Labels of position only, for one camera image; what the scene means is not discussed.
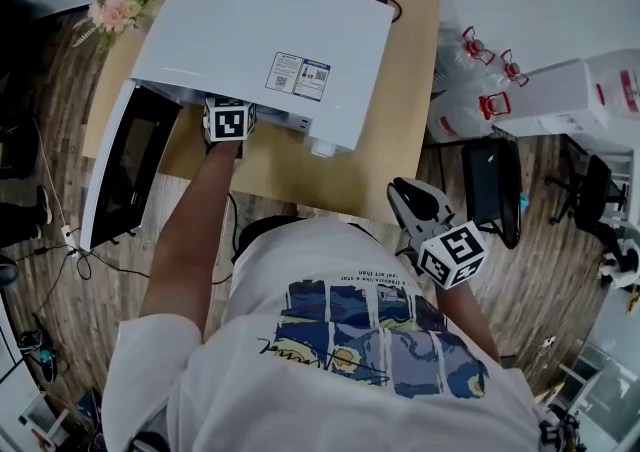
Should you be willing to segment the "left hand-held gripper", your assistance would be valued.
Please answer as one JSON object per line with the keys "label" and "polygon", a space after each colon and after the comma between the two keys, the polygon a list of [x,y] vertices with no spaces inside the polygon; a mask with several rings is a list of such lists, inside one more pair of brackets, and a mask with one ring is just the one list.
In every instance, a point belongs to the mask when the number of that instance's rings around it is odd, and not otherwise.
{"label": "left hand-held gripper", "polygon": [[203,130],[209,143],[245,140],[256,122],[254,103],[220,96],[205,99]]}

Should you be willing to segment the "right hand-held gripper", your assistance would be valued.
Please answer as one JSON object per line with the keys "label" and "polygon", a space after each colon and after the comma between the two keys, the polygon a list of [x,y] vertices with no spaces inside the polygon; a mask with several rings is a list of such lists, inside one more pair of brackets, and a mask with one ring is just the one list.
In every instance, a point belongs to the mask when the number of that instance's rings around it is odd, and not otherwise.
{"label": "right hand-held gripper", "polygon": [[[424,181],[394,178],[387,186],[387,199],[399,226],[411,236],[424,231],[422,223],[444,222],[454,212],[443,191]],[[449,290],[473,277],[482,266],[487,250],[473,221],[440,226],[442,232],[412,238],[417,253],[415,265],[434,284]]]}

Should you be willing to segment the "white microwave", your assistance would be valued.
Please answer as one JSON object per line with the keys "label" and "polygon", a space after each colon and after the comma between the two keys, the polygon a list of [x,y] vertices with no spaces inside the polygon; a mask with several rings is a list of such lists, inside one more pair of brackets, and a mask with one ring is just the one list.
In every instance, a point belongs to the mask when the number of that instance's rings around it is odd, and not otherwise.
{"label": "white microwave", "polygon": [[180,111],[201,108],[205,139],[208,97],[254,103],[314,155],[354,151],[393,16],[378,0],[165,0],[107,121],[80,247],[140,225]]}

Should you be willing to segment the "person's left forearm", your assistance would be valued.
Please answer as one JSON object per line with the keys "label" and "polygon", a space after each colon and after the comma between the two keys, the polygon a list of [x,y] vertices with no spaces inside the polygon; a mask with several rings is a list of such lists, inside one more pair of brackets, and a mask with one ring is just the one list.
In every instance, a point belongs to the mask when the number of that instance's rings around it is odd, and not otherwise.
{"label": "person's left forearm", "polygon": [[234,164],[241,143],[212,148],[157,241],[141,316],[172,314],[203,332]]}

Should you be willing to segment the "person's right forearm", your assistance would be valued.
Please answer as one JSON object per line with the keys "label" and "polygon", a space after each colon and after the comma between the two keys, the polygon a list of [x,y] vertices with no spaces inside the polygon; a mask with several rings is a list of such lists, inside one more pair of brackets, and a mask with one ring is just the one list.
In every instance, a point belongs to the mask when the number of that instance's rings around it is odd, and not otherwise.
{"label": "person's right forearm", "polygon": [[449,289],[435,287],[437,307],[452,320],[479,348],[497,363],[500,355],[487,319],[468,282]]}

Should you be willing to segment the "black folding chair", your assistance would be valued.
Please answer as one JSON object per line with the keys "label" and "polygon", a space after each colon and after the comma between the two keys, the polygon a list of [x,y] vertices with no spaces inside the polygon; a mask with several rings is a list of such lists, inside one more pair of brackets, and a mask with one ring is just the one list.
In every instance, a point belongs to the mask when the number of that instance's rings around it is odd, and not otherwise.
{"label": "black folding chair", "polygon": [[503,137],[482,138],[461,149],[467,219],[497,235],[507,249],[521,237],[522,174],[516,143]]}

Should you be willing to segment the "light wooden table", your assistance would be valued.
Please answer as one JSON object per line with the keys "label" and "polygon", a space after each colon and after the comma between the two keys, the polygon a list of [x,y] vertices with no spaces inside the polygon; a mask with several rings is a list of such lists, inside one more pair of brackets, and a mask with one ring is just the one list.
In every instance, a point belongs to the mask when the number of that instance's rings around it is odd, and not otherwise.
{"label": "light wooden table", "polygon": [[[159,11],[164,1],[159,0]],[[387,186],[394,178],[414,177],[421,154],[434,72],[439,0],[378,1],[389,5],[394,16],[356,149],[320,157],[311,152],[299,131],[259,121],[243,142],[243,157],[231,183],[234,190],[393,221]],[[115,100],[152,24],[138,32],[126,32],[108,53],[84,139],[84,154],[94,161]],[[196,105],[180,111],[162,157],[164,173],[183,178],[195,175],[203,157],[198,125],[201,114]]]}

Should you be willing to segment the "person's black trousers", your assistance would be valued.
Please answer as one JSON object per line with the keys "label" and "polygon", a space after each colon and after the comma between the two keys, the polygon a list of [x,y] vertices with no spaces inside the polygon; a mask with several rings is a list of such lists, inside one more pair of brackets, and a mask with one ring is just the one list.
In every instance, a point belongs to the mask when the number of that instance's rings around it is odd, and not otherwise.
{"label": "person's black trousers", "polygon": [[300,220],[301,217],[298,216],[274,215],[248,224],[239,235],[238,245],[232,258],[232,262],[235,263],[242,253],[261,235]]}

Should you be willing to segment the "pink artificial flower bouquet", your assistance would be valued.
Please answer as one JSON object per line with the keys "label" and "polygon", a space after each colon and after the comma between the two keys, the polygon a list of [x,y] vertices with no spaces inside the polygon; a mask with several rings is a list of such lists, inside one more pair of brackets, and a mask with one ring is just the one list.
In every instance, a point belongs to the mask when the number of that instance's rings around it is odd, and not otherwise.
{"label": "pink artificial flower bouquet", "polygon": [[109,51],[126,32],[151,25],[159,10],[158,1],[96,0],[88,6],[86,16],[73,26],[77,36],[72,47],[96,38],[98,49]]}

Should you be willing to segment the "black swivel chair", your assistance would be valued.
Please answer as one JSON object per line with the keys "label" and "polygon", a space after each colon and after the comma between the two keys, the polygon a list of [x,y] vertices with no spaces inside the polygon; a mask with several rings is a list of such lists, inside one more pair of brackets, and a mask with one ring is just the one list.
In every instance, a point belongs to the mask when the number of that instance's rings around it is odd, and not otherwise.
{"label": "black swivel chair", "polygon": [[626,193],[612,180],[612,171],[598,156],[592,155],[584,174],[576,171],[568,150],[562,150],[560,158],[566,164],[568,178],[565,181],[546,176],[546,185],[555,184],[566,192],[566,199],[557,216],[549,220],[551,225],[558,224],[566,215],[574,220],[576,227],[605,242],[606,235],[613,229],[600,221],[608,203],[624,204]]}

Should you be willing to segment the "white cardboard box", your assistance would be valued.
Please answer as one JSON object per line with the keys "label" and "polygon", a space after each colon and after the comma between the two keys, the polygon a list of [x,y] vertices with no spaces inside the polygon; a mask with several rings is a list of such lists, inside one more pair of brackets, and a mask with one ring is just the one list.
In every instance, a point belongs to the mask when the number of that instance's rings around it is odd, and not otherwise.
{"label": "white cardboard box", "polygon": [[586,133],[608,127],[608,113],[585,61],[575,59],[536,70],[528,82],[507,91],[510,112],[494,126],[512,136]]}

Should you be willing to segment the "white power strip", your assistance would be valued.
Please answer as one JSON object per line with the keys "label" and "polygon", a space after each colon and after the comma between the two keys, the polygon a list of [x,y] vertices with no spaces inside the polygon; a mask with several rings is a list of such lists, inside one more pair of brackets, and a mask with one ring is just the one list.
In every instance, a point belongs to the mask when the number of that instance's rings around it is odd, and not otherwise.
{"label": "white power strip", "polygon": [[66,248],[73,257],[76,257],[79,253],[77,239],[79,238],[80,231],[80,227],[72,227],[70,224],[66,224],[61,228]]}

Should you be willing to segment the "white black robot figure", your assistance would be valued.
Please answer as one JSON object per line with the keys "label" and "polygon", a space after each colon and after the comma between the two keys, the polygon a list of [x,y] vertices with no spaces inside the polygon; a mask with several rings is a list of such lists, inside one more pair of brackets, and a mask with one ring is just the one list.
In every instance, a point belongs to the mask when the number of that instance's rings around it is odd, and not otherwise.
{"label": "white black robot figure", "polygon": [[640,246],[633,238],[618,240],[618,255],[607,252],[598,266],[600,281],[614,288],[631,289],[640,285]]}

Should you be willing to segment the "white printed t-shirt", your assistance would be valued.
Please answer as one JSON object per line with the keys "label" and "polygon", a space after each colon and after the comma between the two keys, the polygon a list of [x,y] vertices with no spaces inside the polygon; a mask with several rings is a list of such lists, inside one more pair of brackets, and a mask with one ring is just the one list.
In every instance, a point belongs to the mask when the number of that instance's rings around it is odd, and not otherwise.
{"label": "white printed t-shirt", "polygon": [[185,452],[539,452],[521,372],[490,358],[376,240],[333,219],[238,259],[220,328],[123,322],[102,403],[109,452],[159,430]]}

